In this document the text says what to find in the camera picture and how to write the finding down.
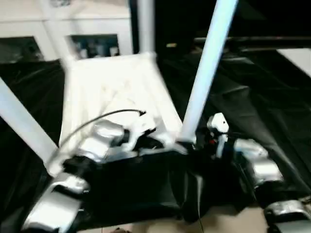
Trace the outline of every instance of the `floor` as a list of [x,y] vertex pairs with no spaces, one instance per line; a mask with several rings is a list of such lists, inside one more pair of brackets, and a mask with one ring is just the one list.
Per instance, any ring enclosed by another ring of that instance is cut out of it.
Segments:
[[[245,209],[230,216],[228,208],[214,208],[202,218],[205,233],[266,233],[266,223],[259,208]],[[110,233],[118,227],[132,233],[201,233],[199,222],[186,225],[169,219],[146,221],[81,231],[80,233]]]

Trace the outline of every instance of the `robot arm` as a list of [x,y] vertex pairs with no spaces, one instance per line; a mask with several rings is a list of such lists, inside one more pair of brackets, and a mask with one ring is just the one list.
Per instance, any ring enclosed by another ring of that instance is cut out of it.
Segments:
[[131,151],[137,139],[152,130],[154,123],[147,114],[141,115],[129,129],[108,120],[96,123],[90,135],[78,144],[74,156],[61,165],[62,171],[36,202],[22,230],[70,232],[98,166],[112,154]]
[[[207,127],[214,133],[228,132],[222,114],[212,116]],[[297,193],[287,189],[277,164],[260,144],[254,140],[228,139],[221,134],[216,157],[229,161],[237,169],[244,193],[251,195],[263,209],[268,232],[311,232],[311,213],[298,200]]]

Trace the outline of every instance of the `wire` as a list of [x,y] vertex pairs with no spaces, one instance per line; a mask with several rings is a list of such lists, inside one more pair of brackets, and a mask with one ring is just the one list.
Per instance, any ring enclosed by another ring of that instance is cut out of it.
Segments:
[[54,155],[52,156],[52,158],[55,157],[55,155],[61,150],[61,148],[69,141],[69,139],[75,135],[78,131],[80,131],[81,129],[83,129],[85,126],[87,126],[88,124],[94,122],[94,121],[97,121],[101,118],[104,118],[104,117],[107,117],[109,115],[113,115],[113,114],[116,114],[116,113],[123,113],[123,112],[137,112],[139,113],[139,115],[143,115],[144,113],[146,113],[145,111],[141,111],[141,110],[138,110],[138,109],[121,109],[121,110],[116,110],[116,111],[113,111],[113,112],[109,112],[109,113],[105,113],[103,115],[100,115],[96,118],[93,118],[85,123],[83,123],[82,125],[80,125],[77,129],[75,129],[72,133],[70,133],[64,140],[63,142],[61,143],[61,145],[59,146],[59,148],[54,152]]
[[200,216],[199,216],[199,222],[200,222],[200,226],[201,226],[201,231],[202,231],[202,233],[204,233],[204,228],[203,228],[203,224],[202,224],[202,220],[201,220]]

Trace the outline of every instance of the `black cable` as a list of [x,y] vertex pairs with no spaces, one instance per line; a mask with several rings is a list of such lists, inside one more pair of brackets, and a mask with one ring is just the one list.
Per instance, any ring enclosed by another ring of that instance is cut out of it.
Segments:
[[52,156],[52,158],[54,158],[57,153],[60,151],[60,149],[69,141],[69,139],[75,135],[78,131],[80,131],[81,129],[83,129],[85,126],[87,126],[88,124],[94,122],[94,121],[97,121],[101,118],[104,118],[104,117],[107,117],[109,115],[112,115],[112,114],[116,114],[116,113],[122,113],[122,112],[137,112],[139,113],[139,115],[143,115],[145,114],[146,112],[145,111],[141,111],[141,110],[138,110],[138,109],[121,109],[121,110],[116,110],[116,111],[113,111],[113,112],[109,112],[109,113],[105,113],[103,115],[100,115],[96,118],[93,118],[85,123],[83,123],[82,125],[80,125],[77,129],[75,129],[72,133],[70,133],[64,140],[63,142],[61,143],[61,145],[59,146],[59,148],[54,152],[54,155]]

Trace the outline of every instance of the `white pole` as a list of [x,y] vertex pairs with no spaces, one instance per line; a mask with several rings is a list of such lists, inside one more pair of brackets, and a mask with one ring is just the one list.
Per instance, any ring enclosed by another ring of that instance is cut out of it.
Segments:
[[139,52],[155,51],[154,0],[138,0]]
[[40,0],[41,9],[46,19],[45,25],[51,37],[53,47],[60,57],[61,64],[65,71],[67,71],[72,62],[77,59],[72,42],[60,30],[60,25],[55,15],[55,9],[51,7],[50,0]]
[[48,162],[57,146],[0,78],[0,116],[42,159]]
[[179,139],[193,141],[238,0],[217,0]]

